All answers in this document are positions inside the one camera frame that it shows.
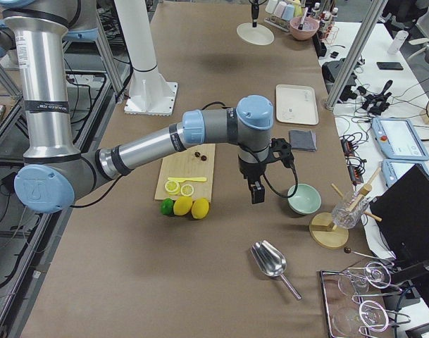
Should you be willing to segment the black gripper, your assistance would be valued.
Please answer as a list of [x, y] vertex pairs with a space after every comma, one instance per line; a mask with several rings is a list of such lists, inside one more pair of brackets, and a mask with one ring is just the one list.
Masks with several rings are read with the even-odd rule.
[[243, 174], [244, 179], [247, 180], [249, 191], [251, 194], [251, 203], [260, 204], [265, 201], [266, 190], [261, 183], [261, 176], [266, 171], [267, 164], [260, 162], [250, 163], [238, 158], [240, 172]]

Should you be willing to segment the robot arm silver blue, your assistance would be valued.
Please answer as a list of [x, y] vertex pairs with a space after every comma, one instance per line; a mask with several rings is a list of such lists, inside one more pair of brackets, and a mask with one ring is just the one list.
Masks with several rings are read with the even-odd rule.
[[273, 105], [250, 95], [234, 108], [189, 111], [182, 121], [133, 142], [87, 154], [74, 144], [63, 60], [64, 40], [92, 42], [99, 34], [94, 1], [2, 1], [13, 33], [27, 118], [29, 149], [14, 179], [28, 208], [55, 213], [126, 176], [135, 168], [198, 144], [229, 143], [240, 150], [240, 170], [254, 203], [264, 200]]

